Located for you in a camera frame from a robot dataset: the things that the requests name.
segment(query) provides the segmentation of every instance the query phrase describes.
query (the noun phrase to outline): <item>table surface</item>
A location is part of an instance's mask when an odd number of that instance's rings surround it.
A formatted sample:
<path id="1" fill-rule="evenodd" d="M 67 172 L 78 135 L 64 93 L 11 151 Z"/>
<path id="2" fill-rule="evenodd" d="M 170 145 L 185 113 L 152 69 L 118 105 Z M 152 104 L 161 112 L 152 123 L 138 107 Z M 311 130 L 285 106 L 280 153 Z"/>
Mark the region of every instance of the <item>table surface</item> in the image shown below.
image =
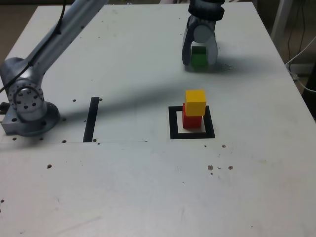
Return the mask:
<path id="1" fill-rule="evenodd" d="M 43 81 L 67 120 L 42 141 L 0 129 L 1 237 L 316 235 L 315 122 L 253 5 L 223 7 L 204 73 L 181 61 L 188 5 L 98 13 Z M 60 12 L 39 7 L 9 57 Z M 170 140 L 186 89 L 206 91 L 215 139 Z M 91 97 L 97 142 L 83 143 Z"/>

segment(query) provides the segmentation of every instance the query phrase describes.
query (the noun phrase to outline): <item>wooden cube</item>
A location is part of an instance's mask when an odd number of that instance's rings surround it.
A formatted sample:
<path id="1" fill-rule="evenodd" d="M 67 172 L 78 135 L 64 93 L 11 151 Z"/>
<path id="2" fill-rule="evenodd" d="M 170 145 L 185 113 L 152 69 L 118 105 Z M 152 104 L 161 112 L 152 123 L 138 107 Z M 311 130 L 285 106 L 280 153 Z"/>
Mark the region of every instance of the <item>wooden cube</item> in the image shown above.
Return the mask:
<path id="1" fill-rule="evenodd" d="M 182 127 L 186 129 L 200 128 L 202 124 L 202 116 L 186 116 L 185 103 L 182 106 Z"/>
<path id="2" fill-rule="evenodd" d="M 206 96 L 204 90 L 186 90 L 186 116 L 204 116 Z"/>

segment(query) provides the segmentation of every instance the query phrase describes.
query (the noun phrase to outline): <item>black tape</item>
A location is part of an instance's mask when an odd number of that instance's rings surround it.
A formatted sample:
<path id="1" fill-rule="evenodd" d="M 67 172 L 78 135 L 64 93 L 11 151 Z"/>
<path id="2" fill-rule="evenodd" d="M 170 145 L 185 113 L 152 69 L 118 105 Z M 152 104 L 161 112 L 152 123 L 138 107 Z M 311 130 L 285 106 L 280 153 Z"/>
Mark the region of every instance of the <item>black tape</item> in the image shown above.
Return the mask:
<path id="1" fill-rule="evenodd" d="M 91 102 L 90 102 L 90 107 L 89 107 L 88 118 L 85 125 L 83 142 L 92 142 L 95 121 L 97 119 L 97 114 L 98 114 L 98 106 L 99 106 L 99 97 L 92 97 Z"/>

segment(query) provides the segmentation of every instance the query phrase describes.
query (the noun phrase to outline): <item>floor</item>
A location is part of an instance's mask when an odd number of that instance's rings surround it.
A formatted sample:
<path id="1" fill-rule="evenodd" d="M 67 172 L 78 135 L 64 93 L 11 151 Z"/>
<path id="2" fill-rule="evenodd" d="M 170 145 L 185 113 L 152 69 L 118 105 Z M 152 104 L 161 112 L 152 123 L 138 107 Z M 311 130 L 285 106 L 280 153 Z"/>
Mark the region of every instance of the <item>floor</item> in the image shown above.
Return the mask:
<path id="1" fill-rule="evenodd" d="M 18 40 L 36 5 L 0 5 L 0 64 Z"/>

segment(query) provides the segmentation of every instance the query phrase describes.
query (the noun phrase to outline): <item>gray robot arm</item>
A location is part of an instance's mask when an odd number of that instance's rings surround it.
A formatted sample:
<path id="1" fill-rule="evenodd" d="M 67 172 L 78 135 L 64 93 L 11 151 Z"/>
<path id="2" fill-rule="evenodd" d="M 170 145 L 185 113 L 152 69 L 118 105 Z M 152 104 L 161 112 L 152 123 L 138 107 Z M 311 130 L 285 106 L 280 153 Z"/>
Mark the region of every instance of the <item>gray robot arm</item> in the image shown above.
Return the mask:
<path id="1" fill-rule="evenodd" d="M 58 34 L 49 41 L 32 66 L 6 89 L 10 107 L 1 123 L 6 134 L 35 136 L 56 125 L 60 115 L 55 105 L 45 102 L 41 88 L 43 76 L 107 1 L 76 0 L 64 15 Z M 26 59 L 10 58 L 1 65 L 3 85 L 7 85 L 27 66 L 53 31 L 54 28 Z"/>
<path id="2" fill-rule="evenodd" d="M 182 62 L 189 65 L 191 61 L 192 42 L 206 47 L 207 63 L 213 65 L 217 61 L 217 43 L 215 24 L 223 18 L 221 7 L 225 0 L 191 0 L 185 33 L 183 35 Z"/>

